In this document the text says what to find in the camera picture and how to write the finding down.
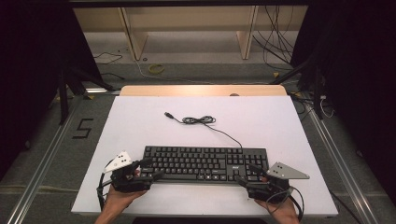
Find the black keyboard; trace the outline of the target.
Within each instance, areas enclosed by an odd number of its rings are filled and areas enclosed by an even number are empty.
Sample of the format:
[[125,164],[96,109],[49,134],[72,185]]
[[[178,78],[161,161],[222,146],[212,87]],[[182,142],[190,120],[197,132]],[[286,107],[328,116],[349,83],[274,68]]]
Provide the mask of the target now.
[[146,158],[152,158],[152,164],[141,168],[140,174],[164,171],[161,181],[167,183],[234,184],[236,176],[258,182],[260,174],[249,165],[268,169],[265,148],[146,146]]

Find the black metal stand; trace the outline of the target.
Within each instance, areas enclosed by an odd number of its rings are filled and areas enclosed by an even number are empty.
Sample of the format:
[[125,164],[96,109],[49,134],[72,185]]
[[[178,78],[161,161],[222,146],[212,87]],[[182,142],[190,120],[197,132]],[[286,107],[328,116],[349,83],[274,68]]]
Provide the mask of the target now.
[[83,81],[89,81],[107,91],[116,91],[117,88],[105,83],[101,76],[95,77],[88,72],[74,66],[66,67],[58,76],[58,91],[61,104],[61,120],[64,124],[69,115],[69,106],[67,98],[67,90],[69,88],[75,95],[83,95],[87,90],[83,85]]
[[284,81],[300,74],[300,78],[297,82],[297,88],[299,91],[313,92],[313,109],[319,119],[323,119],[323,113],[321,110],[321,93],[320,93],[320,80],[321,71],[319,67],[319,62],[316,57],[310,56],[305,62],[294,67],[288,73],[281,77],[277,77],[274,81],[270,82],[270,85],[279,85]]

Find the white board table cover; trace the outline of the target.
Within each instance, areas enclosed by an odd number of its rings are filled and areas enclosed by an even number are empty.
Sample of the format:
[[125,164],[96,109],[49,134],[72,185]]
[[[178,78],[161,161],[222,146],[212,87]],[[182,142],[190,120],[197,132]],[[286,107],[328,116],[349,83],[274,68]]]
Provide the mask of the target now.
[[[310,176],[293,180],[307,217],[337,214],[304,129],[288,96],[137,97],[115,99],[72,207],[99,213],[100,174],[122,151],[139,160],[146,146],[265,148],[268,161]],[[238,185],[155,183],[126,209],[134,217],[265,217]]]

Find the person's right hand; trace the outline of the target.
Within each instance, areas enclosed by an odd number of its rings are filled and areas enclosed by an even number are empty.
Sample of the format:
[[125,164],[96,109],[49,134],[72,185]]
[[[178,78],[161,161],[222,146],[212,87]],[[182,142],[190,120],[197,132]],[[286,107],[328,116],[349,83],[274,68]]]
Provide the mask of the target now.
[[265,201],[255,200],[262,208],[266,209],[272,218],[281,217],[297,217],[294,204],[290,198],[287,198],[283,203],[268,203]]

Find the light wooden furniture frame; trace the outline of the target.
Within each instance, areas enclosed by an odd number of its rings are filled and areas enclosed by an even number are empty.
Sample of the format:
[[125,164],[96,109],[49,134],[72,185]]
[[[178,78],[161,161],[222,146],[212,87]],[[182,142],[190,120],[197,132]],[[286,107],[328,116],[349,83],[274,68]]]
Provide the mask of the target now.
[[241,57],[249,57],[253,33],[298,31],[306,6],[89,7],[74,10],[84,32],[123,32],[135,60],[150,32],[234,31]]

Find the person's left hand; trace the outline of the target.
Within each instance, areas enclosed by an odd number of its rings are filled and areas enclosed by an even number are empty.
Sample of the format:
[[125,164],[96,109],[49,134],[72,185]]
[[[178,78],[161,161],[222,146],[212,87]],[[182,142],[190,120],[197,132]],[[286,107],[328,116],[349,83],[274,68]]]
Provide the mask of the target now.
[[116,191],[113,186],[109,187],[109,191],[106,196],[104,212],[112,215],[121,214],[134,200],[143,196],[146,193],[145,190],[137,192],[120,192]]

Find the black curtain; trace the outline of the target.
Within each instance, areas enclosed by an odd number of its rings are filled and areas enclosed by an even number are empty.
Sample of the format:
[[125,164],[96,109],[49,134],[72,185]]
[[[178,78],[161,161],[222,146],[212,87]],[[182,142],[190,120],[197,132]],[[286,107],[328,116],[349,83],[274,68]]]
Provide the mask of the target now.
[[396,0],[309,0],[291,63],[320,55],[325,91],[396,205]]
[[0,0],[0,180],[43,119],[60,75],[75,93],[102,78],[68,0]]

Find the long aluminium floor rail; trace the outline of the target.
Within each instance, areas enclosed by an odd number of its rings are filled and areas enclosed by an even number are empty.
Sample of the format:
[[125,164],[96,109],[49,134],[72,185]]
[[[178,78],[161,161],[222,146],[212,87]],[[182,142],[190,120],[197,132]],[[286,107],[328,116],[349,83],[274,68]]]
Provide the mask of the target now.
[[57,129],[54,132],[49,145],[46,147],[45,154],[35,168],[35,172],[29,178],[29,182],[21,188],[21,197],[17,200],[15,206],[11,210],[9,217],[7,218],[7,224],[22,224],[57,152],[59,151],[65,134],[70,127],[70,123],[75,116],[76,109],[77,108],[73,106],[69,115],[57,125]]
[[341,177],[346,191],[361,217],[361,223],[378,224],[378,219],[375,216],[374,210],[361,190],[356,178],[348,168],[346,161],[342,158],[342,155],[338,150],[337,145],[334,143],[326,125],[318,118],[312,105],[307,105],[305,108],[307,110],[306,115],[313,121],[316,130],[322,142],[324,143],[325,148],[330,154],[330,158],[332,159],[338,174]]

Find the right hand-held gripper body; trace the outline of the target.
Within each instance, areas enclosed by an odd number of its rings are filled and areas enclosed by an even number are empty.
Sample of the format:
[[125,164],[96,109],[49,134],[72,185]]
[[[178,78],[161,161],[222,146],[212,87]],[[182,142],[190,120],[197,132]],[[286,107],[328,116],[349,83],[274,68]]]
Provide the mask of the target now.
[[276,162],[265,170],[265,183],[249,183],[247,194],[249,198],[268,203],[282,203],[290,195],[290,179],[309,179],[310,176],[282,162]]

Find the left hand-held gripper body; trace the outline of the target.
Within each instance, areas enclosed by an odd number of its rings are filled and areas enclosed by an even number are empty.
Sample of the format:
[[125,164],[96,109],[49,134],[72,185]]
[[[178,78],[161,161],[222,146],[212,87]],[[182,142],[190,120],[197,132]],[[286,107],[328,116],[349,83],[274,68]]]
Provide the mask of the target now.
[[150,189],[152,183],[148,182],[148,178],[135,174],[140,161],[133,161],[126,151],[122,151],[108,163],[104,173],[111,172],[110,183],[116,191],[137,192]]

